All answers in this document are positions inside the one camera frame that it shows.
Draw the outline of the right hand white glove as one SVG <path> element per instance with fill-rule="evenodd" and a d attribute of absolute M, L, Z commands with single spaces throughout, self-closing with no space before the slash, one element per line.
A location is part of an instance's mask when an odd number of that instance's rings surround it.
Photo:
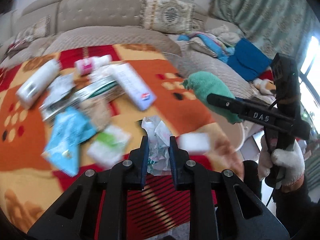
<path fill-rule="evenodd" d="M 292 186 L 304 177 L 304 158 L 296 140 L 293 144 L 293 150 L 275 149 L 272 154 L 269 154 L 265 136 L 263 135 L 261 137 L 261 146 L 262 149 L 258 163 L 258 177 L 260 181 L 271 174 L 271 168 L 274 165 L 285 168 L 285 177 L 281 181 L 283 186 Z"/>

